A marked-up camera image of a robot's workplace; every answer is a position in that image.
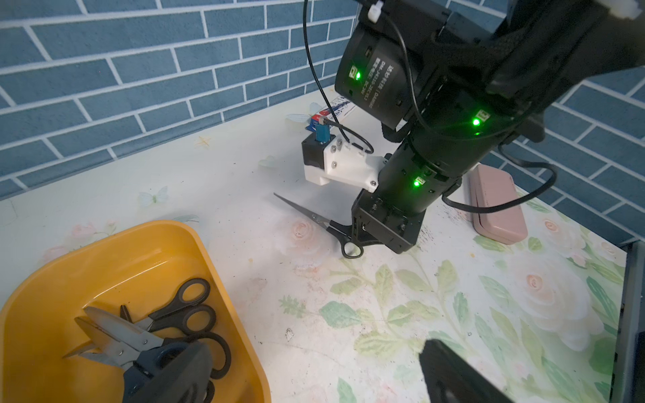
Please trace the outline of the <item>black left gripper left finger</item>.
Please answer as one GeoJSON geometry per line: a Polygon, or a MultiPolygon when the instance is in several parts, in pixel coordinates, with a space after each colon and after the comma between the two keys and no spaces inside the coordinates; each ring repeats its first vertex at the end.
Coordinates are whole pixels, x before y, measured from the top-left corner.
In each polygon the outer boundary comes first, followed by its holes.
{"type": "Polygon", "coordinates": [[[201,342],[142,352],[124,372],[126,402],[210,402],[213,359],[201,342]]]}

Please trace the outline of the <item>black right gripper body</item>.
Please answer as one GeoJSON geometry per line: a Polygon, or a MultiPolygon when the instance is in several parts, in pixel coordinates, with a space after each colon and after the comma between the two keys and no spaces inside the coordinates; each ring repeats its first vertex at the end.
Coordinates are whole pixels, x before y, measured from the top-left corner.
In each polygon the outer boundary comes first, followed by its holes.
{"type": "Polygon", "coordinates": [[[358,246],[382,244],[396,254],[417,244],[426,212],[404,214],[361,190],[351,209],[352,240],[358,246]]]}

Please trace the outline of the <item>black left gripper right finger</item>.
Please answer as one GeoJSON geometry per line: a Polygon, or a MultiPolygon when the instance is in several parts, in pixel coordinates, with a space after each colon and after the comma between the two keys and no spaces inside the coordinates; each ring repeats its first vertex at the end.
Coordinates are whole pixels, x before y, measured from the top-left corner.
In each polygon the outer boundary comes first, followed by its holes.
{"type": "Polygon", "coordinates": [[[512,403],[439,339],[425,342],[419,362],[431,403],[512,403]]]}

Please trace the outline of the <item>small black thin scissors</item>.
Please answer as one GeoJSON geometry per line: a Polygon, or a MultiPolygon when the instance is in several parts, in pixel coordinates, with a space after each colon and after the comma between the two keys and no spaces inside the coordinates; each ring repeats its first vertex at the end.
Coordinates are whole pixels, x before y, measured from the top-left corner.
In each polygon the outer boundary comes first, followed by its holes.
{"type": "Polygon", "coordinates": [[[337,223],[334,220],[324,218],[323,216],[314,213],[313,211],[308,210],[307,208],[304,208],[300,205],[297,205],[297,203],[294,203],[293,201],[290,201],[283,196],[278,195],[277,193],[275,193],[275,196],[290,207],[297,210],[299,213],[302,213],[305,217],[312,220],[318,226],[325,229],[332,236],[334,236],[334,238],[339,241],[340,250],[344,258],[348,260],[355,260],[363,256],[364,247],[360,246],[352,238],[351,226],[343,225],[341,223],[337,223]]]}

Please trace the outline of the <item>large dark blue scissors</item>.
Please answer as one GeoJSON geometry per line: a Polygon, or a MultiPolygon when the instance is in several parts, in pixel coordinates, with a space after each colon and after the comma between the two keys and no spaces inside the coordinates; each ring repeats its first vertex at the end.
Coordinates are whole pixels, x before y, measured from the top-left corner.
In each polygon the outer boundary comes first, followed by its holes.
{"type": "Polygon", "coordinates": [[[154,377],[188,348],[179,339],[167,341],[121,317],[97,307],[86,307],[75,322],[109,362],[124,371],[124,402],[133,402],[154,377]]]}

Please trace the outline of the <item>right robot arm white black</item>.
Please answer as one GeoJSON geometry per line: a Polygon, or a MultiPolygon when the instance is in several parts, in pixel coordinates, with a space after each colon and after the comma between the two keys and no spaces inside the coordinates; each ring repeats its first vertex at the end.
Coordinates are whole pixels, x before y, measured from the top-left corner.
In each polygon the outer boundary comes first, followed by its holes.
{"type": "Polygon", "coordinates": [[[643,62],[641,1],[512,1],[494,30],[432,1],[365,1],[334,87],[397,149],[354,202],[351,242],[410,250],[492,150],[542,141],[571,87],[643,62]]]}

